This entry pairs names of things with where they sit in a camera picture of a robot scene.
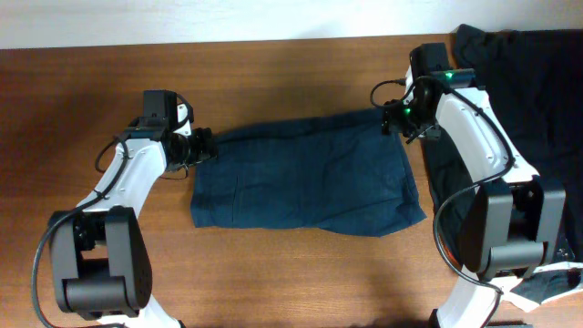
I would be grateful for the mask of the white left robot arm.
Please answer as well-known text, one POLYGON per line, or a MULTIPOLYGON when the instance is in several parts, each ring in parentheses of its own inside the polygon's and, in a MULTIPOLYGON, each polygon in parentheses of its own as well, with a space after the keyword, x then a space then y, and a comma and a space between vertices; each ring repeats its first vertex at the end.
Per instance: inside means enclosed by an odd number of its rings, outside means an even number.
POLYGON ((152 294, 153 273, 138 216, 155 182, 217 156, 210 128, 192 128, 192 105, 170 90, 147 90, 143 113, 110 142, 115 154, 89 195, 53 213, 36 249, 49 249, 56 303, 93 327, 180 327, 152 294))

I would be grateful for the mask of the navy blue shorts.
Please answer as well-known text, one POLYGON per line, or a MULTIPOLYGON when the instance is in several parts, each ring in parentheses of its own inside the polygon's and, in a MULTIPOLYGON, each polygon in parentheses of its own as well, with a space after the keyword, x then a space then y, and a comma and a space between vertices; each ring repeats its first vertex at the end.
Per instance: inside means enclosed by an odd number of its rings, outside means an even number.
POLYGON ((216 138, 218 156, 195 168, 198 228, 318 228, 383 237, 424 220, 400 138, 383 112, 263 123, 216 138))

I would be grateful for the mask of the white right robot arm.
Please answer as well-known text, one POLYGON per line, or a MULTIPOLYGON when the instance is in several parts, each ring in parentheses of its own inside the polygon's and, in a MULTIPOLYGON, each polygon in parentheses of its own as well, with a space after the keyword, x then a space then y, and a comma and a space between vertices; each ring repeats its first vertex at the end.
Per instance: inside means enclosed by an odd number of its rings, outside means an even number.
POLYGON ((445 44, 422 44, 411 51, 409 62, 405 77, 397 81, 405 88, 403 97, 381 106, 383 133, 414 141, 445 132, 472 180, 434 216, 433 238, 444 260, 441 216, 456 197, 474 195, 458 236, 461 261, 450 267, 458 280, 432 311, 429 324, 486 327, 506 292, 552 262, 566 192, 520 155, 475 71, 452 68, 445 44))

